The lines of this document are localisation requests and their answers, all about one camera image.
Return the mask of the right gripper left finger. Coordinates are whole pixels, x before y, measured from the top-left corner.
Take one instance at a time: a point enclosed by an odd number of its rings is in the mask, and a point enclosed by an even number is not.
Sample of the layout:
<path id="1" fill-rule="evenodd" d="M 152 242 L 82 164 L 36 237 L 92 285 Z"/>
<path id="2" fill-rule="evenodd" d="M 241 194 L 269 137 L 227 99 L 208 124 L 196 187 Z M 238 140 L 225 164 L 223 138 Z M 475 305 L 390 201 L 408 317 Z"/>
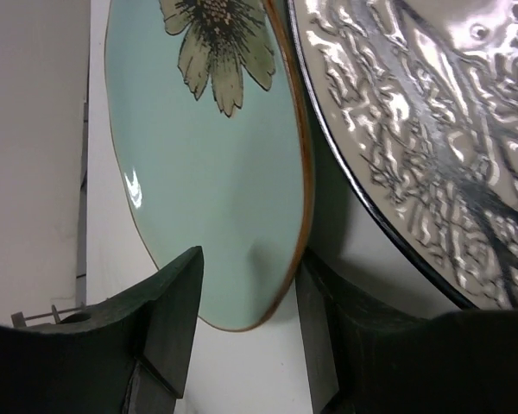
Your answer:
<path id="1" fill-rule="evenodd" d="M 183 397 L 201 247 L 57 323 L 0 325 L 0 413 L 171 413 Z"/>

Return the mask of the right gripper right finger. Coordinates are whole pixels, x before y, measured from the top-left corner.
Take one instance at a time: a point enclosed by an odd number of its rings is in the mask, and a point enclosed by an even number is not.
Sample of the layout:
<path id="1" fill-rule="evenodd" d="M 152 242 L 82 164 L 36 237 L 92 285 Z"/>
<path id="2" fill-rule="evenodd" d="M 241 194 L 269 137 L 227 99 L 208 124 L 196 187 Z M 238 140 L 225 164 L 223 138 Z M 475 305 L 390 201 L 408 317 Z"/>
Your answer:
<path id="1" fill-rule="evenodd" d="M 316 413 L 518 413 L 518 310 L 425 319 L 306 254 L 296 280 Z"/>

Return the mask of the cream tree pattern plate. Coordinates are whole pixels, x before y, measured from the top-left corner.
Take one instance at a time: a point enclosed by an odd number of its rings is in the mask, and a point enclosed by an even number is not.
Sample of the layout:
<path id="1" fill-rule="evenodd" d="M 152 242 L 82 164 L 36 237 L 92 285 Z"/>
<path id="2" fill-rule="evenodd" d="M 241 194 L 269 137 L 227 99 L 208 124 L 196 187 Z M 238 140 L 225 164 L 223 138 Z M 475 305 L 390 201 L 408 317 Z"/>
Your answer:
<path id="1" fill-rule="evenodd" d="M 325 139 L 462 308 L 518 310 L 518 1 L 291 1 Z"/>

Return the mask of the teal flower plate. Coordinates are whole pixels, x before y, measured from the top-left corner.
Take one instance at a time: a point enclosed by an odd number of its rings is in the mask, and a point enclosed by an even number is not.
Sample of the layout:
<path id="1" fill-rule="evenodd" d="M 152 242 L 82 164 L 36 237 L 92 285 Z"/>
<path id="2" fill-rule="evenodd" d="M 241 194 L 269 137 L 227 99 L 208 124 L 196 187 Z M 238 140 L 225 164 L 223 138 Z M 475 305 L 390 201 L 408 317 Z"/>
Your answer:
<path id="1" fill-rule="evenodd" d="M 113 1 L 111 140 L 156 267 L 200 246 L 199 315 L 246 331 L 286 295 L 313 215 L 299 71 L 273 1 Z"/>

